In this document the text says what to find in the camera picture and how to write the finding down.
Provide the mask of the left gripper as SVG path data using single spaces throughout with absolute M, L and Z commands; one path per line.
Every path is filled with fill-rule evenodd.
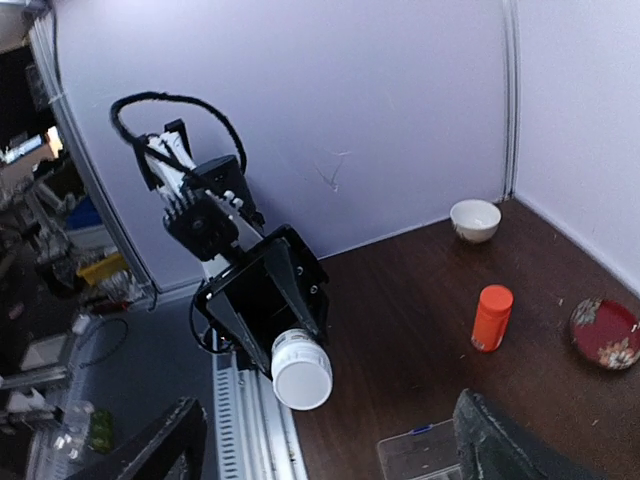
M 271 380 L 266 350 L 279 334 L 299 327 L 326 342 L 328 296 L 322 284 L 327 281 L 310 247 L 292 226 L 283 225 L 205 283 L 193 304 L 215 333 L 244 350 Z

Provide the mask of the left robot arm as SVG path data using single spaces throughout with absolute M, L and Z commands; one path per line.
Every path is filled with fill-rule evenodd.
M 329 300 L 322 287 L 328 275 L 292 226 L 263 233 L 234 156 L 196 165 L 186 138 L 181 121 L 159 135 L 136 138 L 140 170 L 164 199 L 167 233 L 201 263 L 193 308 L 270 375 L 273 344 L 284 331 L 299 327 L 325 342 Z

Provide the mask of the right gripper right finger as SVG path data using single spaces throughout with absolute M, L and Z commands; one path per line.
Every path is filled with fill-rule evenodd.
M 463 390 L 453 411 L 464 479 L 602 479 L 520 426 L 485 397 Z

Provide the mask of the orange pill bottle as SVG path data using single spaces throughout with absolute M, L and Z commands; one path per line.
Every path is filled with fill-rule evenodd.
M 481 291 L 471 335 L 477 350 L 489 353 L 500 347 L 513 303 L 512 292 L 503 285 L 489 285 Z

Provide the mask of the small white pill bottle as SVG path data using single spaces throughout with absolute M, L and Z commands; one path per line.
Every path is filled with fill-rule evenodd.
M 276 398 L 292 410 L 314 410 L 329 399 L 333 390 L 329 356 L 301 328 L 286 330 L 275 339 L 271 377 Z

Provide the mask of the clear plastic pill organizer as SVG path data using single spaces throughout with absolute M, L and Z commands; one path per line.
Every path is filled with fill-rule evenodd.
M 387 480 L 462 478 L 452 419 L 380 440 L 377 454 Z

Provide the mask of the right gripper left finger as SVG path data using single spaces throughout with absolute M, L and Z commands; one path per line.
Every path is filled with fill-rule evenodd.
M 206 450 L 206 411 L 198 399 L 181 397 L 158 418 L 103 460 L 73 479 L 166 479 L 182 466 L 181 479 L 202 476 Z

